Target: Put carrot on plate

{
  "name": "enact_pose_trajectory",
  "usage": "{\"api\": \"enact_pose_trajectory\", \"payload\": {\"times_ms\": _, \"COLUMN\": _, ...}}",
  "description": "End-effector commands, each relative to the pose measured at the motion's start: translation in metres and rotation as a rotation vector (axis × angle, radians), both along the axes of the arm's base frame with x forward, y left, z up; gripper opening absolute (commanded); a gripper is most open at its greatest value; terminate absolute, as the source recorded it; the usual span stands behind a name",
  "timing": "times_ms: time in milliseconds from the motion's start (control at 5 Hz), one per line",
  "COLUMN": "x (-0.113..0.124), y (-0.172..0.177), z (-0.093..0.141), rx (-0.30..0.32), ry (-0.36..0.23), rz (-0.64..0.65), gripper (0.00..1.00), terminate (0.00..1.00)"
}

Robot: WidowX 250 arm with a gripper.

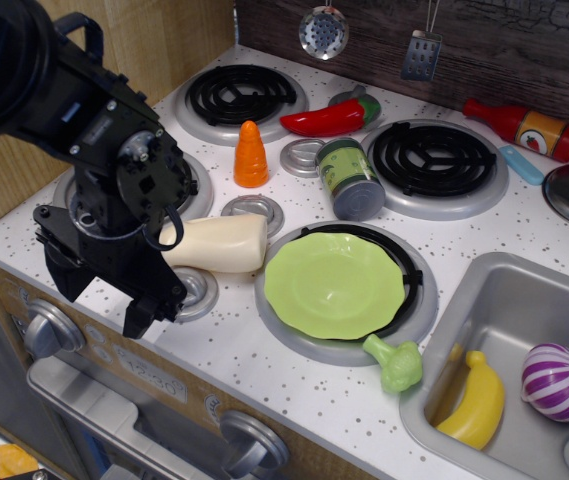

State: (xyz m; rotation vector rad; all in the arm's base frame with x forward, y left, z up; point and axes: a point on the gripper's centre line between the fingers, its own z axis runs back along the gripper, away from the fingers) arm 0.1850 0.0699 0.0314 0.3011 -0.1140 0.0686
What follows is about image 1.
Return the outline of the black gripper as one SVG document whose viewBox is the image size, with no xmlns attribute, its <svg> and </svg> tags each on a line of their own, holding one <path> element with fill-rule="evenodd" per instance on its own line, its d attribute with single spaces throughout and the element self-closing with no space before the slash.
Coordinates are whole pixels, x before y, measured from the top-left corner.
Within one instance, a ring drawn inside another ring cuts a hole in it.
<svg viewBox="0 0 569 480">
<path fill-rule="evenodd" d="M 67 209 L 53 205 L 35 208 L 33 218 L 48 271 L 68 301 L 74 302 L 98 277 L 132 299 L 125 313 L 124 337 L 140 339 L 155 320 L 175 319 L 186 289 L 141 231 L 98 239 L 81 231 Z"/>
</svg>

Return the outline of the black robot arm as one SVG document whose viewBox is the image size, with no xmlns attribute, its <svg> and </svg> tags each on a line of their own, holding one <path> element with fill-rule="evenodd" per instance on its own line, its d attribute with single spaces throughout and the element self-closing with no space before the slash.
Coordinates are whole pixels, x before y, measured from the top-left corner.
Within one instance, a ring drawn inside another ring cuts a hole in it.
<svg viewBox="0 0 569 480">
<path fill-rule="evenodd" d="M 33 213 L 58 291 L 75 300 L 98 278 L 125 293 L 128 338 L 174 319 L 186 290 L 163 259 L 160 233 L 171 222 L 182 239 L 178 209 L 195 184 L 144 94 L 103 66 L 95 21 L 0 1 L 1 134 L 74 168 L 75 205 Z"/>
</svg>

